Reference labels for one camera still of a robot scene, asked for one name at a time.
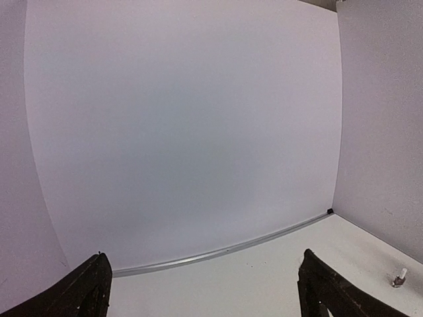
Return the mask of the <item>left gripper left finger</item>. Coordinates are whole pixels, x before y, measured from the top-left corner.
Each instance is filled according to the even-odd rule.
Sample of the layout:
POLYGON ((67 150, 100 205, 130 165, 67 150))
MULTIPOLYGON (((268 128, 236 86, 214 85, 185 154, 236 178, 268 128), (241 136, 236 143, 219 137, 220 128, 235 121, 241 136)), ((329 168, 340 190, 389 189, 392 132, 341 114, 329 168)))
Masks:
POLYGON ((106 316, 112 268, 106 254, 97 253, 40 294, 1 313, 16 316, 106 316))

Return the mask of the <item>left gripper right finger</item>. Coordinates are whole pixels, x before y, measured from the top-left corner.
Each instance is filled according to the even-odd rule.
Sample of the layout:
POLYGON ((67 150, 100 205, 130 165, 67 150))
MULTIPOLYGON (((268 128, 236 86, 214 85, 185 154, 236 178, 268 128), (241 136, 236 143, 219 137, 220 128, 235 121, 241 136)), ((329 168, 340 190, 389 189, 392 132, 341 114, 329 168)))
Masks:
POLYGON ((298 278, 302 317, 406 317, 406 314, 351 284, 310 249, 304 251, 298 278))

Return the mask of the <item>red nail polish bottle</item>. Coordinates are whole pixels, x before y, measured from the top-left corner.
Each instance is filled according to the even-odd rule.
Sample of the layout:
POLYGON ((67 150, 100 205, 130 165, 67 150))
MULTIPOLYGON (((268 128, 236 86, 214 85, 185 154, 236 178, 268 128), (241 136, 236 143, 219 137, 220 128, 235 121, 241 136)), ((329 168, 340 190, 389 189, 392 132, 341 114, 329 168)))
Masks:
POLYGON ((404 285, 405 281, 406 281, 406 278, 405 277, 404 278, 401 278, 400 276, 396 276, 392 280, 391 286, 394 287, 394 288, 402 287, 404 285))

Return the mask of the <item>white nail polish cap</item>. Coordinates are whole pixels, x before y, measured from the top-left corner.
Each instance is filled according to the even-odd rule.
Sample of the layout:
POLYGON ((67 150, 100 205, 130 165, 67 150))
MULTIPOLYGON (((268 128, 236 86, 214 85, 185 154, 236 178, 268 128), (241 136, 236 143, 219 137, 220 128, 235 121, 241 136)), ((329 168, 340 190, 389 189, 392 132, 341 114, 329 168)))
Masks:
POLYGON ((399 278, 404 279, 406 276, 406 273, 407 273, 407 268, 402 268, 399 278))

